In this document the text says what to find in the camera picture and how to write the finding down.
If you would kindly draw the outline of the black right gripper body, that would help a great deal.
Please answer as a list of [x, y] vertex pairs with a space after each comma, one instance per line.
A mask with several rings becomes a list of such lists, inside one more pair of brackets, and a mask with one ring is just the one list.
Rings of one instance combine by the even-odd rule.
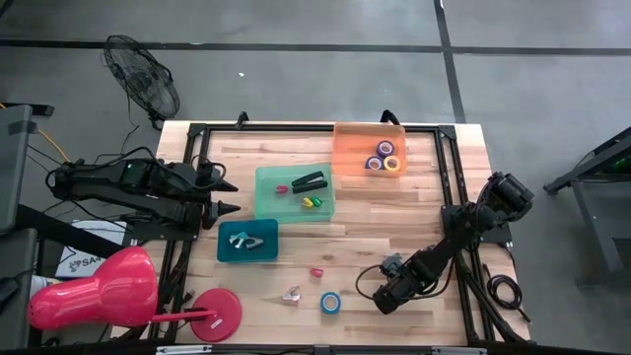
[[402, 261], [398, 271], [388, 275], [388, 281], [391, 294], [397, 298], [413, 299], [427, 296], [437, 288], [437, 280], [421, 272], [416, 267], [413, 256]]

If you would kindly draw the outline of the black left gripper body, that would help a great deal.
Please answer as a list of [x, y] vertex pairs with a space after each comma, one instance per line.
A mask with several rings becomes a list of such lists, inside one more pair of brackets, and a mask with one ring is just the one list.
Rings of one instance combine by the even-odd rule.
[[203, 213], [201, 219], [201, 226], [205, 230], [209, 230], [215, 224], [217, 218], [213, 215], [211, 201], [211, 192], [214, 191], [217, 186], [222, 182], [222, 173], [212, 163], [201, 163], [198, 168], [196, 184], [202, 186], [202, 192], [205, 194], [203, 200]]

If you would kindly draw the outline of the black stapler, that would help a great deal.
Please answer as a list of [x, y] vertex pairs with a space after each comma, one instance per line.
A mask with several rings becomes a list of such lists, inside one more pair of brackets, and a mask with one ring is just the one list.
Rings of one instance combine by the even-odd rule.
[[291, 182], [294, 194], [317, 190], [328, 187], [328, 182], [324, 178], [322, 171], [307, 174]]

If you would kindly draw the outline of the light blue tape roll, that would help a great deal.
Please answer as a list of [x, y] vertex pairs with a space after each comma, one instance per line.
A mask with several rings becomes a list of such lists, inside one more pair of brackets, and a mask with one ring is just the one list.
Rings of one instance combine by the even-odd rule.
[[321, 295], [320, 308], [324, 314], [336, 315], [341, 309], [340, 296], [335, 292], [326, 292]]

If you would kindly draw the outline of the translucent teal plastic bin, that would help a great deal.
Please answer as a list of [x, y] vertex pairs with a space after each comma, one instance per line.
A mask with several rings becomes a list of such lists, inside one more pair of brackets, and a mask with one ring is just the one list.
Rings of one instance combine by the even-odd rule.
[[[328, 187], [294, 194], [291, 182], [310, 173], [322, 171]], [[329, 221], [335, 212], [335, 195], [331, 164], [260, 167], [255, 171], [255, 207], [257, 219], [275, 219], [279, 223]], [[289, 190], [276, 193], [277, 185], [287, 185]], [[308, 208], [303, 198], [317, 197], [319, 207]]]

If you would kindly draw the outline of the black floor fan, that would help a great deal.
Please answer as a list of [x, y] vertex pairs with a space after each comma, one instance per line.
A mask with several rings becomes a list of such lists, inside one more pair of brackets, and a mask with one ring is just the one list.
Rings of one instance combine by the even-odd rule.
[[148, 114], [152, 127], [162, 130], [175, 118], [180, 100], [172, 71], [128, 35], [110, 35], [104, 45], [105, 65], [130, 100]]

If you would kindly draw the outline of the white cardboard box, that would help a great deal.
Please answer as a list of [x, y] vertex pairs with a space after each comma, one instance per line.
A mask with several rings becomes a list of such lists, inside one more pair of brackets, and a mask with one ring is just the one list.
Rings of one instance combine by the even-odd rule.
[[[126, 227], [126, 223], [115, 221], [115, 224], [117, 226], [101, 220], [75, 220], [72, 226], [122, 246], [124, 240], [123, 228]], [[65, 247], [55, 271], [55, 278], [68, 280], [92, 276], [104, 261], [103, 257], [78, 251], [75, 248]]]

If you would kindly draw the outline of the translucent orange plastic bin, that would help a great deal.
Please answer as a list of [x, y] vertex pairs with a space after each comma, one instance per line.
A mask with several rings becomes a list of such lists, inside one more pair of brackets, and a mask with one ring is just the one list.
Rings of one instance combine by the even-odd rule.
[[[385, 168], [370, 171], [365, 168], [369, 157], [378, 156], [379, 142], [387, 140], [394, 144], [393, 156], [401, 163], [398, 172]], [[341, 176], [399, 178], [407, 170], [405, 129], [400, 125], [385, 123], [336, 122], [332, 140], [332, 170]]]

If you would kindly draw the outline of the red desk lamp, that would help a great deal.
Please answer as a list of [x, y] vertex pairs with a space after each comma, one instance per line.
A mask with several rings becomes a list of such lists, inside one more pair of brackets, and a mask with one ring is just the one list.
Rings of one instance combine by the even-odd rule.
[[187, 320], [197, 338], [206, 342], [229, 338], [243, 318], [239, 298], [225, 288], [202, 293], [186, 311], [160, 315], [158, 307], [154, 264], [143, 248], [129, 247], [109, 257], [90, 277], [37, 291], [27, 306], [27, 318], [42, 330], [87, 322], [134, 327]]

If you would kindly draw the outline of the black metal cart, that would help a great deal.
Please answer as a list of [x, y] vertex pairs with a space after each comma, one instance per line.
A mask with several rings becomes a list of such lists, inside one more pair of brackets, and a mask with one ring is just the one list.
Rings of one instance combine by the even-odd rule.
[[631, 287], [631, 126], [589, 151], [569, 172], [543, 186], [573, 190], [596, 244], [599, 266], [577, 286]]

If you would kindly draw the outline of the dark grey cabinet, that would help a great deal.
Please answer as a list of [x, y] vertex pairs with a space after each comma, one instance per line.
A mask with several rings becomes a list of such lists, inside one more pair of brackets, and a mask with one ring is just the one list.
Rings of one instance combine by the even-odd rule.
[[0, 109], [0, 235], [15, 226], [29, 136], [34, 128], [29, 106]]

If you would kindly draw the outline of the black aluminium table frame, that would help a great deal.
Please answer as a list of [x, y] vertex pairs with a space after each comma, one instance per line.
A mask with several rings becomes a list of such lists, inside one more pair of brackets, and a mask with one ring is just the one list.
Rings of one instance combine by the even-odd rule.
[[[383, 281], [377, 264], [392, 252], [410, 255], [441, 239], [440, 209], [460, 201], [457, 188], [475, 198], [491, 170], [481, 128], [455, 128], [463, 171], [456, 174], [449, 148], [419, 125], [406, 137], [407, 170], [397, 178], [337, 176], [335, 212], [327, 222], [281, 224], [279, 254], [270, 262], [227, 264], [216, 258], [217, 233], [193, 244], [185, 286], [195, 293], [221, 287], [237, 294], [243, 320], [235, 344], [462, 345], [466, 341], [455, 279], [442, 281], [435, 298], [381, 314], [368, 296]], [[321, 278], [311, 268], [323, 270]], [[301, 288], [299, 302], [282, 300]], [[340, 296], [336, 315], [321, 311], [326, 292]]]

